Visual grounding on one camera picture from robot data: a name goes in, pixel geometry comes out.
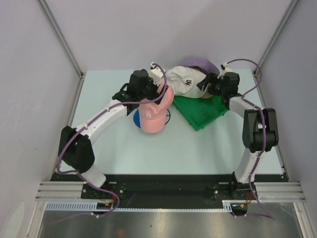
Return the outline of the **blue mesh cap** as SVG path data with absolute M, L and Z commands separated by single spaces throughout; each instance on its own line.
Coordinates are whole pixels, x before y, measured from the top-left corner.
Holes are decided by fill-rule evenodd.
M 170 110 L 167 109 L 165 125 L 169 123 L 170 118 L 171 118 L 171 113 L 170 113 Z M 135 124 L 138 128 L 141 127 L 141 124 L 140 124 L 140 115 L 139 115 L 139 111 L 138 111 L 138 110 L 136 110 L 136 112 L 134 113 L 133 122 L 134 122 L 134 124 Z

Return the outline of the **white NY cap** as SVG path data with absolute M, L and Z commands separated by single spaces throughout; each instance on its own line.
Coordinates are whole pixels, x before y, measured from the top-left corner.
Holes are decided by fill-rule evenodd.
M 167 84 L 174 90 L 175 96 L 187 98 L 201 98 L 205 92 L 196 85 L 201 82 L 206 75 L 196 69 L 176 66 L 166 72 Z

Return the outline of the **pink LA cap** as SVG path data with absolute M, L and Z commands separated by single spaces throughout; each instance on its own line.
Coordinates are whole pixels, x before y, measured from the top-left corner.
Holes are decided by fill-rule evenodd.
M 140 115 L 140 129 L 145 133 L 160 132 L 166 122 L 167 109 L 174 99 L 174 90 L 169 87 L 160 104 L 141 104 L 137 109 Z

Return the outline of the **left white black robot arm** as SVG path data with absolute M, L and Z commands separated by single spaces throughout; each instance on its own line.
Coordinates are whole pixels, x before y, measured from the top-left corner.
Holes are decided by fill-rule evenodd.
M 95 166 L 93 144 L 115 122 L 128 116 L 142 104 L 159 103 L 167 91 L 166 71 L 154 64 L 150 71 L 135 70 L 115 93 L 106 107 L 82 125 L 66 126 L 61 131 L 56 169 L 61 162 L 72 167 L 84 182 L 90 183 L 98 198 L 109 194 L 106 176 Z

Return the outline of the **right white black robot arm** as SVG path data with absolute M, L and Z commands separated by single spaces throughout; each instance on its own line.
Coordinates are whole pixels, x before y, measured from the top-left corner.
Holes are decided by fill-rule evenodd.
M 228 187 L 229 195 L 234 199 L 240 199 L 247 189 L 253 191 L 252 182 L 261 159 L 279 142 L 275 109 L 263 109 L 247 100 L 238 93 L 239 83 L 239 74 L 227 71 L 219 75 L 208 73 L 197 84 L 200 90 L 219 96 L 228 110 L 243 119 L 242 141 L 245 151 Z

